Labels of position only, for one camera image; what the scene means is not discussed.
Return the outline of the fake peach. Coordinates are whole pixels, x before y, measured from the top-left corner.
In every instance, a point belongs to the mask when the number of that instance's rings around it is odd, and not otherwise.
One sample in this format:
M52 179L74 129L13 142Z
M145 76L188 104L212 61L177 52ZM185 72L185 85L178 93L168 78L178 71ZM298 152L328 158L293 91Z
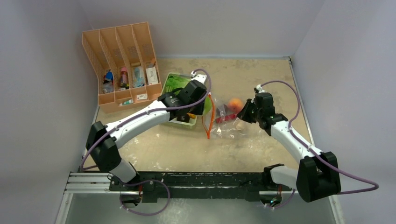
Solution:
M232 98L228 101L227 107L233 113L239 113L244 106L244 103L239 98Z

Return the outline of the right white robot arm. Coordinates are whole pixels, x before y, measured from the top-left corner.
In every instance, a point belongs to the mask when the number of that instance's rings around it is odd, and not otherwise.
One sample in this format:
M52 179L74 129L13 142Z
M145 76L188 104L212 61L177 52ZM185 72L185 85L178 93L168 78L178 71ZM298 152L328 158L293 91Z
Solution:
M283 164L265 167L262 183L273 190L285 185L297 190L305 202L316 201L341 192L337 157L312 146L291 126L288 119L275 112L270 93L259 92L246 104L237 117L247 123L258 123L269 136L277 140L299 163L298 169Z

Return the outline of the fake green cabbage head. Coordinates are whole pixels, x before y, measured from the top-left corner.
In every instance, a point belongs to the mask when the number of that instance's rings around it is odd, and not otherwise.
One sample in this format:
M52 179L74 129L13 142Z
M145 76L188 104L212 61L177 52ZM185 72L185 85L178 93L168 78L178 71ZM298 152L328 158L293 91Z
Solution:
M205 116L212 109L212 100L210 95L205 98L203 116Z

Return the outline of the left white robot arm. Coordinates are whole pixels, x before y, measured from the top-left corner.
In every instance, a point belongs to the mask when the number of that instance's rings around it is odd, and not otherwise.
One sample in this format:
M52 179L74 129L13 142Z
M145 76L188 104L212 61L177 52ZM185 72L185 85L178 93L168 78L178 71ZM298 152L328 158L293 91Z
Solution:
M146 130L188 113L201 115L208 89L193 79L184 88L161 95L146 108L119 121L91 126L86 141L87 154L102 172L109 172L121 180L128 191L139 186L138 172L121 158L119 149Z

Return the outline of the fake red chili pepper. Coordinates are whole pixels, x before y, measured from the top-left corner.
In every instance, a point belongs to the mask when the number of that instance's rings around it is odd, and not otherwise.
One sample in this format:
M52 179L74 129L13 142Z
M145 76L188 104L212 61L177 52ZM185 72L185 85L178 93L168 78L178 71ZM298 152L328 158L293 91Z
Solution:
M231 120L235 120L237 118L237 114L233 113L233 114L228 114L225 115L223 117L218 117L214 119L214 122L217 124L223 123L223 122L228 122Z

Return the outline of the fake purple onion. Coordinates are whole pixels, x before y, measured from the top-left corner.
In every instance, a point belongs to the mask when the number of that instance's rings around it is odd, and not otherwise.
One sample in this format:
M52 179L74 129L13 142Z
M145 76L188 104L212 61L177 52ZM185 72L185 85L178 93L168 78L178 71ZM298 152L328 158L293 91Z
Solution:
M217 116L225 116L228 113L228 107L225 104L219 105L216 108L216 115Z

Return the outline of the clear zip top bag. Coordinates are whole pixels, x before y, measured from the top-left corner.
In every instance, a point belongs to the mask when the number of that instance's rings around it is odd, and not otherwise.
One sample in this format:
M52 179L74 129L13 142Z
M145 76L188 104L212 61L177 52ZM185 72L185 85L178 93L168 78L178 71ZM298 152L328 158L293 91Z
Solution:
M208 95L201 116L207 139L237 139L247 136L248 128L245 122L237 117L243 106L244 103L239 98L224 101Z

